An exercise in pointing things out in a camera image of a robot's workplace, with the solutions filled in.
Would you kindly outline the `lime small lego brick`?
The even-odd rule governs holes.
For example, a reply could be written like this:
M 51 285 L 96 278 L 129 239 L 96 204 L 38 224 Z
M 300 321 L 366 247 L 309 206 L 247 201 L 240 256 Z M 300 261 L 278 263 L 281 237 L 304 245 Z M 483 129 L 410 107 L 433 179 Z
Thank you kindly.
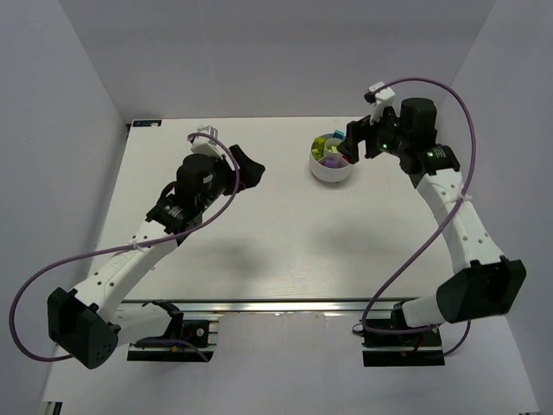
M 315 160 L 320 160 L 323 158 L 323 151 L 318 149 L 312 149 L 311 154 Z

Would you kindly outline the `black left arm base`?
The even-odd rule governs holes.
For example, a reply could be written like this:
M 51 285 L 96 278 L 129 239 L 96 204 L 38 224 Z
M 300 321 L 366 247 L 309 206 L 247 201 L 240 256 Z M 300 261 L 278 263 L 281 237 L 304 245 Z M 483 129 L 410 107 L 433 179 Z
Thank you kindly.
M 168 326 L 161 335 L 131 343 L 127 361 L 208 363 L 213 358 L 219 333 L 216 320 L 186 316 L 176 305 L 163 300 L 144 303 L 142 308 L 150 305 L 168 315 Z

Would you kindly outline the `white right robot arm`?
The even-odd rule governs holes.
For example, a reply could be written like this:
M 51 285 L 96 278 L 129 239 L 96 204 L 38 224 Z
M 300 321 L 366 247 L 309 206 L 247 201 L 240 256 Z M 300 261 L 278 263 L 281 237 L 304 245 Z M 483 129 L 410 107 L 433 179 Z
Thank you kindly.
M 389 334 L 411 334 L 445 322 L 467 322 L 506 314 L 522 287 L 526 269 L 493 242 L 469 200 L 468 177 L 453 150 L 436 142 L 437 110 L 430 99 L 410 98 L 394 111 L 389 99 L 367 96 L 372 114 L 346 127 L 340 145 L 353 163 L 359 144 L 374 158 L 387 153 L 429 206 L 448 248 L 453 275 L 435 294 L 395 305 Z

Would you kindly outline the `teal long lego brick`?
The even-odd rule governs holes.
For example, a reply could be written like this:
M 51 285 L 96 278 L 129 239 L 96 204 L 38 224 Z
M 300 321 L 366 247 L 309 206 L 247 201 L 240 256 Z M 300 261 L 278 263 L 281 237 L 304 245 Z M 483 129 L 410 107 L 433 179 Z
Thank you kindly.
M 337 138 L 341 141 L 343 141 L 346 137 L 346 134 L 343 131 L 335 130 L 333 134 L 333 138 Z

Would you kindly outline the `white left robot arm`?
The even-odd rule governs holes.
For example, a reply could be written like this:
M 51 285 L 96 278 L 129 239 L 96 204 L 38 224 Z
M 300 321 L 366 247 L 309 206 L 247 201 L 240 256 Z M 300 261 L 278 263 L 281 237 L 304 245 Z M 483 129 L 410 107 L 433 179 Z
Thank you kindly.
M 153 300 L 134 310 L 120 304 L 137 283 L 177 249 L 204 212 L 220 197 L 256 187 L 265 167 L 238 145 L 231 162 L 216 149 L 186 156 L 176 179 L 162 190 L 155 206 L 132 236 L 131 249 L 114 254 L 94 274 L 71 290 L 56 289 L 48 297 L 48 334 L 89 369 L 105 363 L 125 344 L 142 347 L 189 347 L 184 317 L 169 301 Z

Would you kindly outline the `purple butterfly lego brick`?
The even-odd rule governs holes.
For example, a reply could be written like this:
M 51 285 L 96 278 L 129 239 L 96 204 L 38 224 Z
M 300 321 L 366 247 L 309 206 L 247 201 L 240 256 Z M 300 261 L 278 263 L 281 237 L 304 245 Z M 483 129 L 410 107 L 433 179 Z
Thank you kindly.
M 329 169 L 338 169 L 340 167 L 340 161 L 337 159 L 328 158 L 325 160 L 324 165 Z

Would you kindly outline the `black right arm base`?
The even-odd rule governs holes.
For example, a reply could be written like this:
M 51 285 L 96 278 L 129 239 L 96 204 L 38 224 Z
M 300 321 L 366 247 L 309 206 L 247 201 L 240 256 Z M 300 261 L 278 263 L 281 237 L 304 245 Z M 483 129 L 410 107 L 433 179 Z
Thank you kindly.
M 441 367 L 445 365 L 438 330 L 414 335 L 382 335 L 367 332 L 362 323 L 352 326 L 362 338 L 364 367 Z

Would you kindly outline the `lime curved lego brick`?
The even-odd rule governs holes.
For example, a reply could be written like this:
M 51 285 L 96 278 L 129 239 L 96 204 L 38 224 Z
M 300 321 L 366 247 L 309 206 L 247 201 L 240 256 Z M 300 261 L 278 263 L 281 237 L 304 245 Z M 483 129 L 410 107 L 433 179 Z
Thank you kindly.
M 323 152 L 324 149 L 325 149 L 326 141 L 327 140 L 324 137 L 317 137 L 313 142 L 312 148 L 315 149 L 315 150 L 318 150 L 320 152 Z

